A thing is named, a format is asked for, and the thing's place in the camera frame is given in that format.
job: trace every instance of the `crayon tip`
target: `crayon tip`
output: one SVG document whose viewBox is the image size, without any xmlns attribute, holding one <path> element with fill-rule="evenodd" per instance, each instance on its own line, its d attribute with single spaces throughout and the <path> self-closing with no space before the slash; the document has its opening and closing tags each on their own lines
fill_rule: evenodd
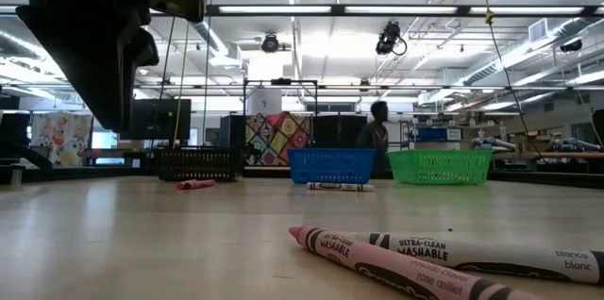
<svg viewBox="0 0 604 300">
<path fill-rule="evenodd" d="M 290 227 L 290 234 L 294 237 L 296 241 L 298 241 L 298 235 L 300 235 L 300 231 L 302 231 L 301 226 L 293 226 Z"/>
</svg>

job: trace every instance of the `person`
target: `person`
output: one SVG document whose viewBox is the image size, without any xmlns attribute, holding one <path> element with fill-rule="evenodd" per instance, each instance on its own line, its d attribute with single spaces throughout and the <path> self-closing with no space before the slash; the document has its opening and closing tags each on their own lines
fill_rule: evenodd
<svg viewBox="0 0 604 300">
<path fill-rule="evenodd" d="M 357 148 L 375 149 L 374 171 L 384 171 L 388 167 L 386 152 L 388 151 L 388 130 L 384 122 L 388 121 L 388 105 L 377 101 L 371 106 L 374 121 L 367 124 L 357 138 Z"/>
</svg>

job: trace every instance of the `white crayon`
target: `white crayon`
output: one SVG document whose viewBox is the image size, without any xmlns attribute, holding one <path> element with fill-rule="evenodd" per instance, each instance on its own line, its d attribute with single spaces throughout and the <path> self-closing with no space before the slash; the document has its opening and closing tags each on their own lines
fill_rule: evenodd
<svg viewBox="0 0 604 300">
<path fill-rule="evenodd" d="M 361 242 L 444 267 L 604 285 L 604 252 L 391 233 L 345 233 Z"/>
<path fill-rule="evenodd" d="M 309 182 L 306 185 L 310 190 L 317 191 L 373 192 L 376 189 L 372 185 L 350 183 Z"/>
</svg>

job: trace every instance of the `black basket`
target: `black basket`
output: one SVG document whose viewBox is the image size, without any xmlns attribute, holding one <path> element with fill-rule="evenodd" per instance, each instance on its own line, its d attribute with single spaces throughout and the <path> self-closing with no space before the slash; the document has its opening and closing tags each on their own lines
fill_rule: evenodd
<svg viewBox="0 0 604 300">
<path fill-rule="evenodd" d="M 163 181 L 213 179 L 232 182 L 241 170 L 237 150 L 185 147 L 155 151 L 158 177 Z"/>
</svg>

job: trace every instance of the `blue basket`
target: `blue basket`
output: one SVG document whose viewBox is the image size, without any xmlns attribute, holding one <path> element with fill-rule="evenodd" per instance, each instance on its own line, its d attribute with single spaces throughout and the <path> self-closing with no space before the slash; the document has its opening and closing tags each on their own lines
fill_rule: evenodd
<svg viewBox="0 0 604 300">
<path fill-rule="evenodd" d="M 308 182 L 367 183 L 374 165 L 373 149 L 289 149 L 292 180 Z"/>
</svg>

